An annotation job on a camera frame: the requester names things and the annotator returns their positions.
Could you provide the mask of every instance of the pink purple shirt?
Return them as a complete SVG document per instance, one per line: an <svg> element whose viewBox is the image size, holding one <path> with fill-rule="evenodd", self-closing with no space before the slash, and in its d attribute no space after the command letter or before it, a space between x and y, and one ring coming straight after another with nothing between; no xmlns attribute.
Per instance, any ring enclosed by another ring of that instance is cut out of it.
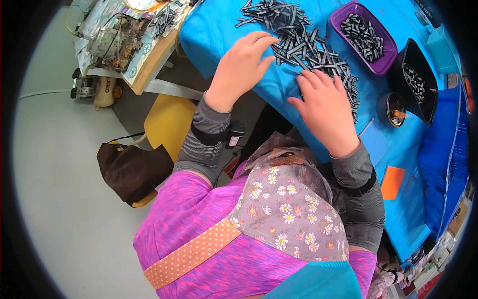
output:
<svg viewBox="0 0 478 299"><path fill-rule="evenodd" d="M211 188L196 174L172 174L136 232L133 247L143 271L226 217L236 206L247 176ZM350 252L363 298L377 256ZM161 298L241 298L265 294L307 264L244 234L186 275L156 290Z"/></svg>

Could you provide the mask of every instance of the gray floral fabric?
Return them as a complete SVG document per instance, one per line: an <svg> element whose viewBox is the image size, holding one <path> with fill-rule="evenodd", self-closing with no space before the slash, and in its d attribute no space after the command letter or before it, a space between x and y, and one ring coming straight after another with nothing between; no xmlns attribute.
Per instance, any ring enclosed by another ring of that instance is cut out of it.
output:
<svg viewBox="0 0 478 299"><path fill-rule="evenodd" d="M307 147L275 132L247 161L248 179L231 223L244 234L306 261L347 261L348 243L332 191Z"/></svg>

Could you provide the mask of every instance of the gray sleeve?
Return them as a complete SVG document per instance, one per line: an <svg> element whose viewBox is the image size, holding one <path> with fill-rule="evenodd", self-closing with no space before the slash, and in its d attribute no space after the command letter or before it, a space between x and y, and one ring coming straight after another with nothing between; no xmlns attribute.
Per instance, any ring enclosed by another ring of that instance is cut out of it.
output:
<svg viewBox="0 0 478 299"><path fill-rule="evenodd" d="M360 141L360 147L351 155L332 158L337 183L357 189L370 180L373 165L370 155ZM385 224L385 209L377 180L372 189L359 197L344 194L346 211L341 215L349 245L360 246L377 254Z"/></svg>
<svg viewBox="0 0 478 299"><path fill-rule="evenodd" d="M205 133L217 134L225 131L230 123L231 113L220 113L213 110L203 99L199 102L193 115L194 126ZM214 186L218 173L217 165L221 158L223 142L208 146L189 130L178 155L173 173L184 170L198 172L209 179Z"/></svg>

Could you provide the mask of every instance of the blue tablecloth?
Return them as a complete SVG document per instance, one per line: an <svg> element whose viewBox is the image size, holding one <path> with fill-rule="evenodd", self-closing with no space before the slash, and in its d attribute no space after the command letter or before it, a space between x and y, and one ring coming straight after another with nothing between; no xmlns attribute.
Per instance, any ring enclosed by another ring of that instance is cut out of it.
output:
<svg viewBox="0 0 478 299"><path fill-rule="evenodd" d="M301 9L306 11L310 19L313 19L311 22L322 37L326 36L326 23L330 14L348 2L344 0L284 1L300 3ZM205 0L184 22L180 33L181 44L204 78L214 74L219 60L236 40L249 32L265 31L265 27L259 22L249 23L237 29L234 27L238 23L237 18L242 17L239 10L245 2L246 0ZM397 43L399 51L405 47L409 37L417 42L434 71L438 88L443 89L443 79L426 45L431 28L419 23L414 15L416 10L413 2L411 0L362 0L361 3L387 28ZM309 26L308 30L312 31L313 27ZM360 78L356 86L361 105L357 111L358 123L355 125L359 133L372 118L378 121L376 102L380 95L390 91L389 86L385 77L373 75L361 61L357 60L356 54L350 48L335 46L332 43L331 46L336 53L339 53L339 57L346 60L352 67L352 75ZM271 49L264 54L264 56L269 55L273 55ZM301 132L317 157L322 162L326 162L329 159L327 151L311 134L295 108L286 101L289 96L298 96L293 70L300 71L301 68L286 63L280 66L273 63L253 90L290 121ZM411 115L400 128L386 128L381 124L380 128L390 149L375 167L379 182L382 181L387 166L406 169L397 198L385 201L385 229L399 258L404 261L423 244L430 234L425 224L423 180L417 162L417 152L426 126L418 117ZM417 177L418 181L412 181L405 192L410 176Z"/></svg>

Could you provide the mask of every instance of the orange polka dot strap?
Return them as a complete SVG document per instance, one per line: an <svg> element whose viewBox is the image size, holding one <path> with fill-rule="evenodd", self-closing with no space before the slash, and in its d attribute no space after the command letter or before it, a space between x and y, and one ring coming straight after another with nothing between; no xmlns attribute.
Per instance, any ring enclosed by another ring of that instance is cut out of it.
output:
<svg viewBox="0 0 478 299"><path fill-rule="evenodd" d="M144 271L154 289L175 281L237 238L238 231L227 218L162 258Z"/></svg>

